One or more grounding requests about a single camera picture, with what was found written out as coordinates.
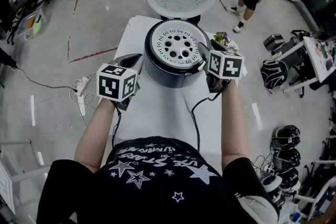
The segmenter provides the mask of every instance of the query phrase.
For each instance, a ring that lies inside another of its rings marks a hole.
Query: concrete floor
[[[115,51],[71,61],[117,48],[132,16],[159,18],[146,0],[79,0],[74,11],[75,2],[50,0],[50,4],[45,6],[48,24],[38,37],[26,43],[17,54],[16,60],[28,76],[40,83],[70,86],[75,79],[96,72],[103,63],[113,59]],[[237,0],[222,2],[234,5]],[[270,34],[281,33],[288,40],[293,29],[308,30],[308,27],[294,5],[285,0],[262,0],[255,16],[240,34],[232,31],[237,22],[237,17],[225,12],[217,0],[202,15],[200,26],[212,33],[228,32],[245,56],[248,75],[240,81],[239,90],[250,139],[251,159],[267,154],[271,132],[275,127],[294,124],[301,130],[301,143],[297,149],[302,157],[299,169],[302,178],[303,165],[320,156],[322,140],[328,135],[331,103],[328,88],[324,86],[314,92],[307,87],[303,99],[299,98],[297,91],[289,94],[279,91],[270,95],[264,88],[259,68],[263,60],[270,58],[270,53],[262,44]],[[6,44],[1,44],[1,47],[13,51]],[[0,131],[3,139],[31,139],[33,151],[40,151],[47,165],[60,158],[72,159],[85,125],[77,105],[69,100],[68,90],[48,89],[33,84],[20,70],[6,69],[1,81],[5,83],[5,90],[0,88]],[[88,85],[85,93],[95,95],[94,82]],[[31,123],[31,95],[35,98],[36,126]],[[94,96],[90,105],[96,106],[97,102],[98,98]],[[258,105],[261,130],[252,110],[253,103]],[[92,113],[92,109],[86,108],[86,123]],[[38,166],[30,147],[7,147],[6,153],[15,159],[14,168],[17,171],[28,171]],[[42,186],[41,179],[25,190],[29,189],[38,198]],[[30,214],[35,219],[36,208],[37,204],[32,205],[25,216]]]

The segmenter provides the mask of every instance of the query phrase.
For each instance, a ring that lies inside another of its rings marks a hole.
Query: star print
[[[155,145],[157,145],[157,144],[148,144],[148,145],[145,145],[145,147],[153,147],[153,146],[155,146]]]
[[[135,183],[138,189],[141,188],[142,182],[143,181],[148,181],[150,180],[149,178],[145,177],[143,174],[143,171],[138,172],[138,173],[133,173],[132,171],[127,171],[127,173],[130,174],[130,179],[127,180],[126,183]]]
[[[118,165],[109,168],[109,170],[118,169],[118,171],[119,171],[119,177],[121,177],[122,174],[125,172],[126,169],[134,169],[132,166],[130,166],[130,163],[131,162],[129,162],[129,163],[123,163],[123,162],[119,161]]]
[[[190,178],[200,178],[205,184],[210,184],[210,177],[211,176],[217,176],[214,173],[211,173],[208,171],[208,167],[204,164],[200,168],[193,167],[193,166],[187,166],[191,171],[194,172],[193,175],[191,175]]]
[[[182,194],[183,193],[176,193],[176,192],[174,192],[174,196],[172,198],[175,199],[176,202],[179,202],[181,200],[184,200],[184,198],[182,197]]]
[[[167,175],[169,175],[169,176],[175,175],[172,170],[167,170],[167,169],[166,169],[166,171],[164,173],[167,174]]]

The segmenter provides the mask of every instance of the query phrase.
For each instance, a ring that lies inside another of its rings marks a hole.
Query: black cable
[[[223,86],[222,87],[222,89],[215,95],[215,97],[214,98],[204,98],[204,99],[202,99],[202,100],[200,100],[200,102],[198,102],[197,104],[195,104],[194,105],[194,107],[191,109],[191,116],[192,116],[192,118],[193,118],[193,122],[194,122],[194,125],[195,125],[195,128],[196,128],[196,133],[197,133],[197,150],[198,150],[198,152],[200,151],[200,149],[201,149],[201,137],[200,137],[200,131],[199,131],[199,129],[198,129],[198,125],[197,125],[197,121],[196,121],[196,116],[195,116],[195,114],[194,114],[194,110],[195,110],[195,108],[199,105],[199,104],[201,104],[201,103],[203,103],[204,101],[206,101],[206,100],[209,100],[209,101],[211,101],[211,102],[213,102],[213,101],[215,101],[216,99],[217,99],[217,97],[222,93],[222,92],[224,92],[224,90],[227,88],[227,86]]]
[[[28,76],[27,76],[26,72],[25,72],[23,69],[21,69],[21,68],[19,68],[19,67],[18,67],[17,69],[21,70],[21,71],[22,71],[22,72],[25,74],[26,78],[27,78],[29,81],[31,81],[31,82],[33,82],[33,83],[35,83],[35,84],[37,84],[37,85],[44,86],[44,87],[48,87],[48,88],[52,88],[52,89],[58,89],[58,88],[69,88],[69,89],[72,89],[72,90],[74,90],[74,92],[77,92],[77,90],[76,90],[76,89],[74,89],[74,88],[72,88],[72,87],[69,87],[69,86],[59,86],[59,87],[52,87],[52,86],[48,86],[48,85],[44,85],[44,84],[37,83],[36,81],[34,81],[34,80],[31,80],[30,78],[28,78]]]
[[[113,103],[113,105],[114,105],[114,107],[116,108],[117,113],[118,113],[118,122],[117,122],[117,124],[113,127],[113,134],[112,134],[112,148],[114,148],[114,139],[115,139],[115,137],[116,137],[116,133],[117,133],[117,130],[118,130],[120,121],[121,121],[121,112],[120,112],[119,108],[117,107],[116,102],[114,102],[114,101],[111,101],[111,102]]]

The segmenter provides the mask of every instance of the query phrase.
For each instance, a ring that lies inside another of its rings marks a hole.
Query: plastic container
[[[27,41],[33,39],[40,32],[43,24],[47,22],[46,17],[44,16],[42,9],[38,9],[25,17],[19,27],[17,28],[14,42],[17,43],[26,43]]]

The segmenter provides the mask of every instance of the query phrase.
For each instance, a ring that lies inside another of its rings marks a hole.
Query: black bag
[[[279,88],[288,79],[288,68],[282,61],[265,60],[260,71],[268,90]]]

